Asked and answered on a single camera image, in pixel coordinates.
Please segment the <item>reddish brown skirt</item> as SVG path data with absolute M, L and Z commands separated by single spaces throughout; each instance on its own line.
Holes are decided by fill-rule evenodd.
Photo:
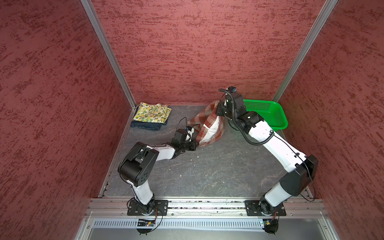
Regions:
M 196 141 L 199 147 L 204 147 L 219 141 L 225 132 L 224 117 L 217 115 L 219 100 L 213 101 L 194 118 L 188 125 L 197 131 Z

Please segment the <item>green plastic basket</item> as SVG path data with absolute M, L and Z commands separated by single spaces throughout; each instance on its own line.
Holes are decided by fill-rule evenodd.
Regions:
M 282 106 L 274 101 L 244 100 L 247 111 L 254 111 L 261 115 L 274 130 L 284 130 L 289 123 Z

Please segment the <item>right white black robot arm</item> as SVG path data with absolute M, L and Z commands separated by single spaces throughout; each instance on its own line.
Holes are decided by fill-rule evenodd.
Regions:
M 226 118 L 248 144 L 265 147 L 287 172 L 260 198 L 257 209 L 263 215 L 270 216 L 284 201 L 300 195 L 314 182 L 319 161 L 315 156 L 307 156 L 294 148 L 260 114 L 247 111 L 244 98 L 236 92 L 236 88 L 219 91 L 223 96 L 219 101 L 217 115 Z

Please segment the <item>yellow floral skirt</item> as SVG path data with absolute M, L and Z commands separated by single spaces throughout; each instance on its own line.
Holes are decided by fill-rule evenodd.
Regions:
M 133 120 L 143 123 L 164 124 L 169 118 L 171 111 L 172 108 L 167 105 L 140 103 Z

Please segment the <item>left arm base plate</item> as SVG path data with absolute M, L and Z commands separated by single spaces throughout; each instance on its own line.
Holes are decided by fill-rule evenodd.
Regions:
M 151 200 L 147 205 L 141 204 L 136 199 L 127 203 L 128 216 L 166 216 L 168 212 L 168 200 Z

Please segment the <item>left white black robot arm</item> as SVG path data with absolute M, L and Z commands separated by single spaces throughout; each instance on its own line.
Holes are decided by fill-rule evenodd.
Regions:
M 197 141 L 179 143 L 172 141 L 162 145 L 147 145 L 137 142 L 121 161 L 118 167 L 120 178 L 129 184 L 135 194 L 135 200 L 142 206 L 150 206 L 154 194 L 148 178 L 156 162 L 175 159 L 186 151 L 195 151 Z

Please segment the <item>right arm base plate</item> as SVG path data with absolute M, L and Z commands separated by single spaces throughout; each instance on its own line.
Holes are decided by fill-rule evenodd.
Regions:
M 249 217 L 284 217 L 287 215 L 283 203 L 275 207 L 264 200 L 246 200 L 244 203 Z

